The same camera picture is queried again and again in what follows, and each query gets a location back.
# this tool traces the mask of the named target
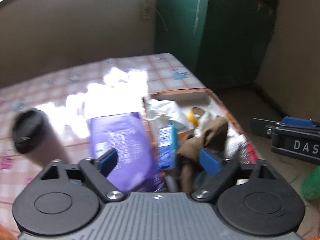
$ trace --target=green cabinet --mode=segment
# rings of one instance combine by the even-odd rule
[[[158,0],[156,52],[175,55],[214,90],[254,81],[276,12],[265,0]]]

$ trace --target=yellow object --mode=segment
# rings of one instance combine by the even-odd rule
[[[187,119],[196,128],[199,126],[199,122],[198,122],[198,119],[196,118],[195,114],[199,114],[199,116],[202,116],[204,113],[205,113],[205,111],[203,109],[201,109],[200,107],[192,107],[190,109],[190,111],[187,113]]]

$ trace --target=electrical outlet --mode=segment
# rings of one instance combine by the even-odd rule
[[[152,10],[152,4],[150,1],[145,0],[143,1],[142,5],[142,18],[144,20],[149,20],[151,17],[151,10]]]

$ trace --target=metal screw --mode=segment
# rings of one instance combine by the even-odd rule
[[[120,192],[120,191],[110,191],[108,194],[107,194],[107,198],[109,199],[120,199],[123,197],[123,193]]]
[[[195,192],[195,196],[197,198],[201,198],[201,199],[202,198],[208,198],[210,196],[210,193],[207,190],[201,190],[201,191],[196,191]]]

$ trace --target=purple package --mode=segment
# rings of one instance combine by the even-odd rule
[[[108,180],[124,193],[156,192],[163,180],[159,176],[139,113],[91,119],[91,156],[99,158],[107,150],[118,151],[118,164]]]

